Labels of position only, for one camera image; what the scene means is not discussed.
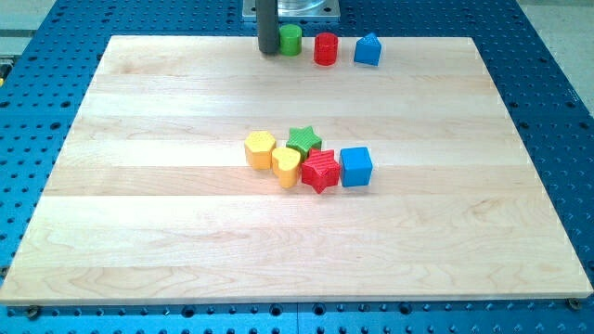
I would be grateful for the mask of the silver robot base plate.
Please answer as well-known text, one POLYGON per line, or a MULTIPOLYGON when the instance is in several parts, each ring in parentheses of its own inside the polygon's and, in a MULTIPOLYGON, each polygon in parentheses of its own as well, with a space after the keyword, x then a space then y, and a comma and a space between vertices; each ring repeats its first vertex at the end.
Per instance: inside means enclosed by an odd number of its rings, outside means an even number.
POLYGON ((339 0, 278 0, 281 21, 339 21, 339 0))

